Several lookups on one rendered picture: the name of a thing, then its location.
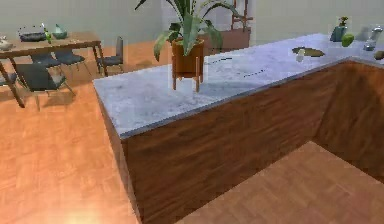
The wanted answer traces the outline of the dark round tray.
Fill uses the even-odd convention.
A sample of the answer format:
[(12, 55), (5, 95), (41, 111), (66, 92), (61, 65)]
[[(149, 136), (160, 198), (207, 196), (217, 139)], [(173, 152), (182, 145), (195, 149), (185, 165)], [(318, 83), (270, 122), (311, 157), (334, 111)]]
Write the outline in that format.
[(22, 42), (39, 42), (45, 41), (46, 35), (43, 32), (21, 33), (19, 38)]

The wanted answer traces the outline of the green bottle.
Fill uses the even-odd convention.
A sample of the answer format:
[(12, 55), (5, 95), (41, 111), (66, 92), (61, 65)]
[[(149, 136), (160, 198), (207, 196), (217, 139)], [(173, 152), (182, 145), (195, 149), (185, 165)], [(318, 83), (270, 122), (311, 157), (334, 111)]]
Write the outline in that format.
[(46, 36), (46, 40), (49, 44), (52, 43), (52, 36), (51, 36), (51, 33), (48, 31), (48, 29), (45, 27), (44, 23), (41, 23), (41, 26), (43, 28), (43, 32)]

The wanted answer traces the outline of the brown wooden chair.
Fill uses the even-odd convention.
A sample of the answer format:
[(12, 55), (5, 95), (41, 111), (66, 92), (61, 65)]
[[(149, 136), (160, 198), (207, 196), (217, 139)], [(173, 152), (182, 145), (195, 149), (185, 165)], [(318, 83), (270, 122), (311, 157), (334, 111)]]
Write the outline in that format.
[(231, 29), (235, 28), (236, 23), (241, 23), (242, 28), (246, 29), (248, 27), (248, 22), (254, 19), (254, 17), (248, 13), (249, 0), (233, 0), (233, 6), (235, 8), (238, 8), (238, 6), (240, 6), (243, 11), (243, 14), (241, 16), (232, 15)]

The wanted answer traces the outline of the brown wooden kitchen counter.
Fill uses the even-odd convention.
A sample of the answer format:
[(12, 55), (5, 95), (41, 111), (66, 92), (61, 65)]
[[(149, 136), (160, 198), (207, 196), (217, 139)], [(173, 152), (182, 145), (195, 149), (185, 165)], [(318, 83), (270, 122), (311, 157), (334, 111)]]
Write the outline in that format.
[[(296, 47), (325, 53), (296, 61)], [(307, 142), (384, 183), (384, 59), (311, 34), (95, 81), (139, 224), (175, 224)]]

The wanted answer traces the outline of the white teapot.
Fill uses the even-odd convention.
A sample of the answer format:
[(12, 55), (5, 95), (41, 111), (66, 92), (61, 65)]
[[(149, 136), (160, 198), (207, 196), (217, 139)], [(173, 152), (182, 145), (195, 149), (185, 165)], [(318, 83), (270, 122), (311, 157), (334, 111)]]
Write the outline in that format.
[(0, 50), (8, 51), (13, 47), (13, 44), (7, 41), (5, 36), (0, 36)]

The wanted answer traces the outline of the dark grey dining chair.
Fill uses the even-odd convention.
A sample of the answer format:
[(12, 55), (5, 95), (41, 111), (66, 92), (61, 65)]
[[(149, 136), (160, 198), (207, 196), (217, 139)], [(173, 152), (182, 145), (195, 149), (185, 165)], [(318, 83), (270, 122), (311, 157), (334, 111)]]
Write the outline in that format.
[(73, 73), (72, 65), (75, 65), (77, 70), (79, 70), (80, 64), (83, 64), (87, 72), (89, 72), (89, 68), (85, 63), (85, 58), (83, 56), (74, 54), (71, 49), (55, 51), (54, 54), (57, 61), (69, 67), (70, 73)]
[(50, 53), (32, 54), (31, 59), (33, 63), (40, 64), (46, 68), (59, 68), (61, 65)]
[(67, 78), (63, 73), (51, 74), (45, 66), (35, 63), (17, 64), (15, 70), (19, 84), (32, 94), (37, 109), (40, 109), (38, 95), (41, 93), (58, 92), (65, 86), (75, 96), (75, 92), (67, 83)]
[(115, 50), (116, 52), (114, 56), (107, 56), (103, 59), (103, 61), (101, 58), (96, 60), (98, 72), (101, 72), (102, 64), (105, 64), (107, 67), (118, 66), (121, 71), (124, 71), (123, 39), (121, 36), (117, 37)]

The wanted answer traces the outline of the green plant in orange pot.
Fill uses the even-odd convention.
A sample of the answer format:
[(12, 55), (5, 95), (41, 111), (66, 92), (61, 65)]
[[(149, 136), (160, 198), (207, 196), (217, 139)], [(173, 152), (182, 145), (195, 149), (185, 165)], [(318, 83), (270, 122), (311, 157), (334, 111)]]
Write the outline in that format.
[(223, 36), (207, 19), (208, 13), (216, 8), (224, 8), (232, 15), (241, 16), (233, 4), (226, 0), (205, 0), (197, 5), (197, 0), (165, 0), (175, 11), (178, 22), (172, 22), (156, 39), (153, 54), (160, 60), (161, 50), (166, 42), (172, 48), (172, 89), (177, 88), (176, 80), (192, 78), (195, 90), (199, 91), (204, 81), (204, 47), (205, 40), (199, 36), (203, 32), (218, 51), (223, 47)]

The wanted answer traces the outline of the small plant in teal pot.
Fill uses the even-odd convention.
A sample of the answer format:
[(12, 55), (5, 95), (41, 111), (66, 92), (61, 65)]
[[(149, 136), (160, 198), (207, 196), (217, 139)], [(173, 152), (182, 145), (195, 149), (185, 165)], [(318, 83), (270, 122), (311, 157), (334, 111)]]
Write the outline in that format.
[(347, 16), (342, 16), (339, 18), (339, 25), (336, 26), (331, 34), (330, 40), (332, 42), (341, 42), (343, 35), (347, 31)]

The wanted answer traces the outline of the silver metal faucet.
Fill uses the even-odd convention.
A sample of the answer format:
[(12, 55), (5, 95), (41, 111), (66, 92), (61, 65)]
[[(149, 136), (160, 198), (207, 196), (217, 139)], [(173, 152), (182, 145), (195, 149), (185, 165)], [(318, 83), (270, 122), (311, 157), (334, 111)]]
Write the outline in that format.
[(374, 27), (371, 31), (370, 37), (366, 40), (363, 49), (365, 51), (373, 51), (382, 32), (383, 28), (381, 26)]

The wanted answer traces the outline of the brown wooden dining table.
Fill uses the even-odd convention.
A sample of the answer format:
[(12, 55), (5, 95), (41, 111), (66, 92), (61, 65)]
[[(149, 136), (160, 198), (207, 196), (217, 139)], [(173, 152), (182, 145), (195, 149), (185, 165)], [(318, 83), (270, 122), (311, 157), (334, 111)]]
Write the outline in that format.
[(81, 48), (92, 48), (94, 58), (101, 59), (101, 66), (105, 75), (108, 75), (107, 68), (104, 62), (104, 55), (101, 47), (101, 40), (99, 37), (90, 31), (84, 32), (69, 32), (66, 39), (53, 39), (50, 43), (47, 41), (40, 42), (22, 42), (21, 40), (10, 40), (13, 47), (8, 51), (0, 50), (0, 73), (5, 79), (6, 84), (10, 88), (16, 102), (21, 108), (25, 107), (23, 100), (21, 99), (16, 88), (11, 84), (10, 79), (7, 77), (1, 59), (9, 59), (14, 70), (16, 68), (16, 57), (30, 56), (33, 54), (50, 53), (60, 51), (64, 49), (81, 49)]

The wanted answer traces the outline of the teal glass bowl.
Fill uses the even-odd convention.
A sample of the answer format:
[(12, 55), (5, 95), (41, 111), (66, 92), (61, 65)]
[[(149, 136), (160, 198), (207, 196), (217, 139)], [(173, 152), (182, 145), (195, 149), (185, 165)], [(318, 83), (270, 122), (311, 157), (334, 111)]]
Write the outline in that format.
[(56, 24), (55, 30), (52, 33), (52, 35), (56, 39), (65, 39), (67, 37), (67, 31), (64, 28), (62, 28), (59, 24)]

